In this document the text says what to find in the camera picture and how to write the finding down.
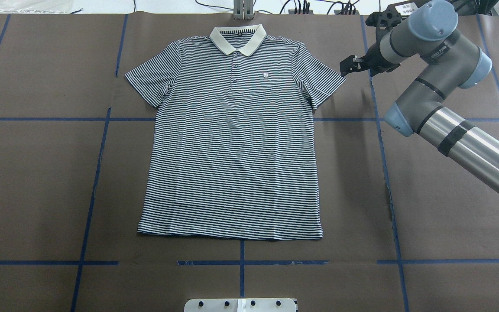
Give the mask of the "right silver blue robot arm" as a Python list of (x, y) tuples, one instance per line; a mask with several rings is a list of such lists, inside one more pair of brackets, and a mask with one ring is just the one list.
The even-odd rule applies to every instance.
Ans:
[(401, 20), (396, 10), (376, 12), (376, 42), (365, 55), (340, 62), (342, 76), (392, 72), (414, 55), (426, 68), (394, 101), (384, 120), (405, 137), (417, 134), (499, 193), (499, 141), (442, 103), (457, 88), (468, 89), (490, 73), (489, 56), (457, 29), (451, 2), (431, 0)]

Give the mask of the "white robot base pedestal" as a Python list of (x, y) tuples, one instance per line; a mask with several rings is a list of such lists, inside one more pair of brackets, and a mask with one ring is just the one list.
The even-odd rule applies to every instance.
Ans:
[(190, 299), (184, 312), (297, 312), (293, 298), (217, 298)]

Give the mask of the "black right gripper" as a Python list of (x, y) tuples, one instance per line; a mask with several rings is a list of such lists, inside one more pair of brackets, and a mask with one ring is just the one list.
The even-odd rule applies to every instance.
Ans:
[(339, 70), (342, 77), (350, 73), (368, 70), (371, 77), (377, 74), (392, 72), (399, 67), (399, 63), (392, 63), (384, 58), (378, 43), (371, 45), (361, 58), (350, 55), (339, 63)]

